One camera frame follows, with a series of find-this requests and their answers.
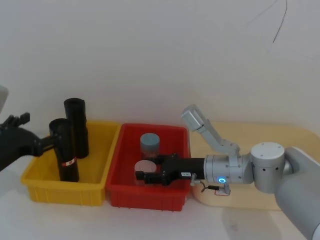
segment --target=white wall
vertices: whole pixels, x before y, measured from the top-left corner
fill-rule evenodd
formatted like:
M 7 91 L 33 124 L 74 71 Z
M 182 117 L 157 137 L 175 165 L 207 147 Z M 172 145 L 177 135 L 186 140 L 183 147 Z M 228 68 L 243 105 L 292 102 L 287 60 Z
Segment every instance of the white wall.
M 63 101 L 89 119 L 180 123 L 196 103 L 216 121 L 288 123 L 320 133 L 320 2 L 10 0 L 0 6 L 1 113 L 46 131 Z

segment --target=wooden board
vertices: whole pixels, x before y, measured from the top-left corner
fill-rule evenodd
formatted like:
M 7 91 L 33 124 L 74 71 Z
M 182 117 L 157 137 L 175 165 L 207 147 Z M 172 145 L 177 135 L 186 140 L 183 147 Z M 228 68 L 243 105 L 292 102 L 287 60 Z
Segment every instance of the wooden board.
M 320 162 L 320 138 L 306 129 L 289 125 L 221 123 L 213 126 L 223 139 L 237 143 L 240 153 L 246 154 L 261 142 L 276 142 L 284 147 L 298 147 Z M 190 133 L 190 151 L 193 158 L 217 154 L 197 132 Z M 273 194 L 258 191 L 254 184 L 231 184 L 230 196 L 216 196 L 214 191 L 201 193 L 202 186 L 192 188 L 194 197 L 209 206 L 250 208 L 263 210 L 280 210 Z

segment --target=plastic container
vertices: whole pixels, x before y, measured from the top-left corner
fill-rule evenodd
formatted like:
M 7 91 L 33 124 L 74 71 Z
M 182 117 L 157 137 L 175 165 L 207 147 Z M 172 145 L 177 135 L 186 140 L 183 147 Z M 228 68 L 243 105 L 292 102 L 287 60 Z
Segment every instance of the plastic container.
M 160 138 L 154 133 L 145 133 L 140 137 L 141 159 L 155 158 L 159 154 Z
M 140 137 L 155 133 L 160 137 L 161 155 L 177 153 L 183 158 L 190 157 L 188 131 L 183 127 L 124 124 L 110 166 L 106 190 L 110 191 L 114 207 L 181 211 L 190 190 L 190 181 L 177 180 L 170 186 L 139 186 L 133 173 L 135 164 L 141 160 Z
M 121 125 L 88 122 L 89 156 L 77 162 L 79 182 L 60 181 L 54 150 L 35 157 L 21 176 L 31 200 L 43 203 L 100 206 Z

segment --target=cable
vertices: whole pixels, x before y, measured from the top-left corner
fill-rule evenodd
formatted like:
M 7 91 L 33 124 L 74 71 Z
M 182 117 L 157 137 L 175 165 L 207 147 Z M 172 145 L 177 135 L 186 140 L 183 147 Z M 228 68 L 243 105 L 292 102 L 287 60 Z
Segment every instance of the cable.
M 275 0 L 270 6 L 268 6 L 265 10 L 263 10 L 262 12 L 260 12 L 258 15 L 256 15 L 254 18 L 252 18 L 251 20 L 247 21 L 245 23 L 245 25 L 250 25 L 253 21 L 255 21 L 256 19 L 258 19 L 261 15 L 263 15 L 265 12 L 267 12 L 270 8 L 273 7 L 273 5 L 276 4 L 276 2 L 278 2 L 278 0 Z
M 276 34 L 275 34 L 275 36 L 274 36 L 274 39 L 273 39 L 273 41 L 272 41 L 273 44 L 275 43 L 275 41 L 276 41 L 276 39 L 277 39 L 277 37 L 278 37 L 278 34 L 279 34 L 279 32 L 280 32 L 280 29 L 281 29 L 282 25 L 284 24 L 285 17 L 286 17 L 286 14 L 287 14 L 287 10 L 288 10 L 288 0 L 285 0 L 285 11 L 284 11 L 284 14 L 283 14 L 283 17 L 282 17 L 281 24 L 280 24 L 280 26 L 279 26 L 279 28 L 278 28 L 278 31 L 276 32 Z
M 203 193 L 206 189 L 215 190 L 215 191 L 219 191 L 220 190 L 219 186 L 213 186 L 213 185 L 206 186 L 202 181 L 200 181 L 200 183 L 203 186 L 203 189 L 201 190 L 201 193 Z

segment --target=red plastic bin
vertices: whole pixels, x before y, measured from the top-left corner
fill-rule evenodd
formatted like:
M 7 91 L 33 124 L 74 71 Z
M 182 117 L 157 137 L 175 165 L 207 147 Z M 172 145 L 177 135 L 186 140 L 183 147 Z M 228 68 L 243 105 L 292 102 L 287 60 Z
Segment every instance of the red plastic bin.
M 181 211 L 190 190 L 190 181 L 177 180 L 170 186 L 135 184 L 135 164 L 141 160 L 140 137 L 155 133 L 160 137 L 159 153 L 177 153 L 189 158 L 188 131 L 183 127 L 123 124 L 111 162 L 106 190 L 114 207 Z

